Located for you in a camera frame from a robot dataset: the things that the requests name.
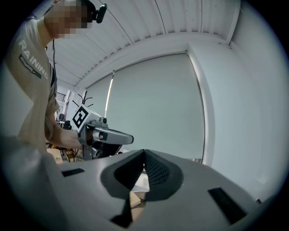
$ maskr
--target black slot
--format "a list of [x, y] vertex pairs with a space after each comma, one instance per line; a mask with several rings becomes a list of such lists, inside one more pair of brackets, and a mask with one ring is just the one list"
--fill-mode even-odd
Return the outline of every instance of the black slot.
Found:
[[246, 213], [221, 188], [210, 189], [208, 192], [231, 224], [246, 216]]
[[67, 176], [72, 176], [72, 175], [75, 175], [75, 174], [79, 174], [81, 172], [84, 172], [84, 170], [81, 169], [81, 168], [75, 168], [75, 169], [72, 169], [72, 170], [62, 171], [62, 175], [64, 177], [67, 177]]

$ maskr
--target gray robotic device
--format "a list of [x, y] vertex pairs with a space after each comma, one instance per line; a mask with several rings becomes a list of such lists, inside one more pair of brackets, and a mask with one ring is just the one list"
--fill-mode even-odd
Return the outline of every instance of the gray robotic device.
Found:
[[[57, 165], [2, 138], [1, 165], [24, 209], [48, 230], [240, 230], [259, 206], [203, 164], [152, 150]], [[129, 192], [145, 169], [150, 191], [132, 222]]]
[[122, 145], [134, 142], [134, 137], [108, 128], [107, 119], [85, 106], [86, 93], [72, 122], [78, 132], [78, 140], [83, 145], [83, 155], [78, 160], [92, 160], [115, 155]]

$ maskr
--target gray plastic surface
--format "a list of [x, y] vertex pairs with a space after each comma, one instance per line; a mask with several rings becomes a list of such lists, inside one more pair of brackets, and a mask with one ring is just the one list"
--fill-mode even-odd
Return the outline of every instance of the gray plastic surface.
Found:
[[[98, 135], [100, 132], [106, 133], [107, 138], [106, 140], [100, 140]], [[101, 128], [101, 127], [95, 127], [93, 131], [93, 138], [96, 140], [100, 140], [103, 143], [111, 143], [111, 144], [131, 144], [134, 141], [134, 138], [132, 135], [125, 134], [123, 132], [111, 130], [108, 128]]]
[[[52, 155], [40, 154], [16, 139], [2, 139], [3, 173], [15, 196], [50, 230], [124, 230], [110, 220], [120, 215], [125, 201], [110, 196], [100, 176], [109, 165], [136, 151], [93, 161], [56, 165]], [[230, 226], [208, 190], [221, 187], [245, 212], [258, 205], [241, 188], [208, 166], [152, 151], [178, 165], [183, 184], [170, 198], [147, 202], [128, 230], [222, 230]], [[64, 177], [61, 171], [85, 172]]]

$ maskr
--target roller blind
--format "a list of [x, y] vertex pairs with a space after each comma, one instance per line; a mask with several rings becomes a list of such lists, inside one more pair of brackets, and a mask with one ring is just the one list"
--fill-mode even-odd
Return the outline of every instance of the roller blind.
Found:
[[85, 105], [89, 106], [93, 103], [93, 105], [89, 108], [101, 116], [104, 116], [105, 105], [107, 103], [107, 94], [111, 79], [112, 74], [101, 79], [87, 89], [86, 97], [92, 97], [92, 99], [88, 99]]
[[111, 129], [134, 136], [134, 143], [124, 147], [127, 150], [202, 158], [202, 105], [187, 55], [163, 56], [117, 71], [107, 122]]

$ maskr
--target black rubber pad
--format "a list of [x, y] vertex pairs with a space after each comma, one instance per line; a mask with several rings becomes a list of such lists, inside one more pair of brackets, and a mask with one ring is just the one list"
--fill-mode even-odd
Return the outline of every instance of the black rubber pad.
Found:
[[242, 219], [246, 213], [221, 188], [208, 190], [218, 207], [222, 210], [231, 224]]
[[84, 170], [81, 169], [81, 168], [75, 168], [75, 169], [72, 169], [72, 170], [63, 171], [62, 175], [64, 177], [67, 177], [67, 176], [72, 176], [72, 175], [75, 175], [75, 174], [79, 174], [81, 172], [84, 172]]
[[178, 165], [145, 150], [144, 169], [149, 179], [146, 201], [166, 200], [181, 187], [184, 176]]

